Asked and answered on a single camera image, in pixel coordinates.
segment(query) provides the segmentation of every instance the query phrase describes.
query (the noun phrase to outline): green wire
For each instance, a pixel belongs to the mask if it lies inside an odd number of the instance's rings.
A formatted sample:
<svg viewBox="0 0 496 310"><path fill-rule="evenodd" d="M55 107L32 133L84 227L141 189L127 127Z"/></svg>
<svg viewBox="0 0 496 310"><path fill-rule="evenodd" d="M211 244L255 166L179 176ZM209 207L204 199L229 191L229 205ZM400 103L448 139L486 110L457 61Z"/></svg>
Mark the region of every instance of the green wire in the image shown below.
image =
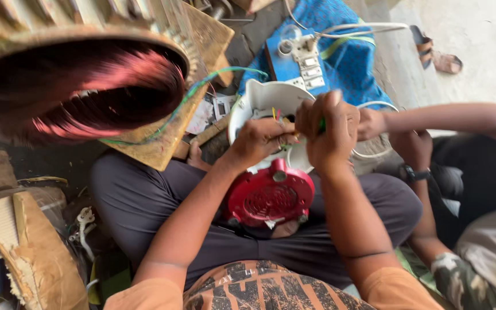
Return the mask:
<svg viewBox="0 0 496 310"><path fill-rule="evenodd" d="M148 136L143 142L128 142L128 141L111 140L111 139L99 139L99 141L106 142L109 144L123 144L123 145L143 145L143 144L149 144L149 143L153 142L162 133L162 131L164 131L166 129L168 124L171 123L171 121L173 121L173 119L175 118L175 115L177 115L177 113L179 112L179 109L183 106L183 104L185 102L187 102L187 100L189 100L189 98L192 97L199 88L201 88L204 84L213 80L218 74L220 74L222 72L227 72L227 71L250 71L250 72L257 72L259 74L262 74L264 79L267 79L269 77L269 74L265 73L264 71L261 71L258 69L253 69L253 68L225 67L225 68L219 69L217 71L212 72L211 74L208 74L208 76L206 76L202 80L193 84L189 88L189 90L187 91L187 94L183 97L183 100L181 101L181 103L179 103L177 108L175 108L175 110L171 113L168 121L166 121L166 123L164 123L162 125L162 127L160 127L156 132L154 132L150 136Z"/></svg>

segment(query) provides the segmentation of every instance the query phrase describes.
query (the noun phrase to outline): hand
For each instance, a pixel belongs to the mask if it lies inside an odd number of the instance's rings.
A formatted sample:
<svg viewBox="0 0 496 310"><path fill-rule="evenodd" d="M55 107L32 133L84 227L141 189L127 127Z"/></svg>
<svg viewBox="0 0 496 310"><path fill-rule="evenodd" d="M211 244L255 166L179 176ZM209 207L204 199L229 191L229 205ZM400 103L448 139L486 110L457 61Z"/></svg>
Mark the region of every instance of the hand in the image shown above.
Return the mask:
<svg viewBox="0 0 496 310"><path fill-rule="evenodd" d="M370 140L386 132L385 114L373 109L360 109L361 120L357 126L358 141Z"/></svg>
<svg viewBox="0 0 496 310"><path fill-rule="evenodd" d="M325 118L326 131L319 134ZM296 129L307 138L309 162L319 173L347 166L357 142L359 110L343 101L341 91L319 95L316 101L304 100L296 112Z"/></svg>
<svg viewBox="0 0 496 310"><path fill-rule="evenodd" d="M295 141L293 123L279 123L270 117L248 120L223 157L242 172L279 150L281 144Z"/></svg>
<svg viewBox="0 0 496 310"><path fill-rule="evenodd" d="M433 148L428 131L390 133L391 147L403 158L405 164L414 171L424 171L430 167Z"/></svg>

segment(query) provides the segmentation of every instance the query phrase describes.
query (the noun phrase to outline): knee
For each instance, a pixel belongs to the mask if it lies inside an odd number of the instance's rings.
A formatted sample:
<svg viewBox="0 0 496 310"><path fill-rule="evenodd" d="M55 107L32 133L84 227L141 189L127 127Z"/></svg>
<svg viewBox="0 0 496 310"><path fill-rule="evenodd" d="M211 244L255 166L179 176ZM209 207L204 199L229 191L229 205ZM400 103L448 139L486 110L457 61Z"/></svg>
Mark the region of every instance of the knee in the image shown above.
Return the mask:
<svg viewBox="0 0 496 310"><path fill-rule="evenodd" d="M412 230L422 217L422 202L402 180L385 174L367 174L360 178L363 191L380 217L394 220Z"/></svg>

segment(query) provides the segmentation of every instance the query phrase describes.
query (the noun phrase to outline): person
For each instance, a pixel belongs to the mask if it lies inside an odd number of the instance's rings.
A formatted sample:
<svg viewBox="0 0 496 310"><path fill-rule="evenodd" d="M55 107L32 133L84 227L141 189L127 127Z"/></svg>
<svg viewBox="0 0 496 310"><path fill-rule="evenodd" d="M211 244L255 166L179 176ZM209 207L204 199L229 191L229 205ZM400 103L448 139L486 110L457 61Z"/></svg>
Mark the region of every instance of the person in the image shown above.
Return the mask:
<svg viewBox="0 0 496 310"><path fill-rule="evenodd" d="M326 132L318 135L322 117ZM133 263L142 258L132 286L105 308L440 309L393 250L420 218L418 198L387 175L357 180L348 165L358 121L358 110L331 92L304 101L295 128L248 121L207 173L174 161L156 172L105 155L92 172L97 209ZM221 226L215 215L232 181L295 129L320 175L309 221L266 240ZM339 289L352 280L366 302Z"/></svg>
<svg viewBox="0 0 496 310"><path fill-rule="evenodd" d="M432 140L425 129L465 133ZM408 180L424 207L408 244L439 291L458 309L496 309L496 104L362 109L358 132L361 140L389 132L404 164L422 176ZM460 203L456 215L449 201Z"/></svg>

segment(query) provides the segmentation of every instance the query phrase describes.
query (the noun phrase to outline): blue patterned fabric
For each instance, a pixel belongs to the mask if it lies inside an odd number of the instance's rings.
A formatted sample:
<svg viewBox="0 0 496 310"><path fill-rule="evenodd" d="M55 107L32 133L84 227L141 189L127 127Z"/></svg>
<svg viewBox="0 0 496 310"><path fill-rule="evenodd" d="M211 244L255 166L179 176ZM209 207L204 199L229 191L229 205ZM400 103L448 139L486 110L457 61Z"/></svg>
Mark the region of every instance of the blue patterned fabric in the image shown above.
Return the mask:
<svg viewBox="0 0 496 310"><path fill-rule="evenodd" d="M361 20L341 0L299 0L293 10L294 17L307 28L321 32L326 28L341 24L357 24ZM288 17L272 34L279 36L282 29L294 24ZM391 103L388 95L376 84L373 76L374 40L372 35L350 39L319 40L321 57L325 61L325 72L331 90L341 89L344 99L353 105L369 101L384 101ZM265 57L264 48L259 51L249 66L269 72L269 65ZM240 82L239 94L245 92L245 83L254 78L261 81L258 73L245 72Z"/></svg>

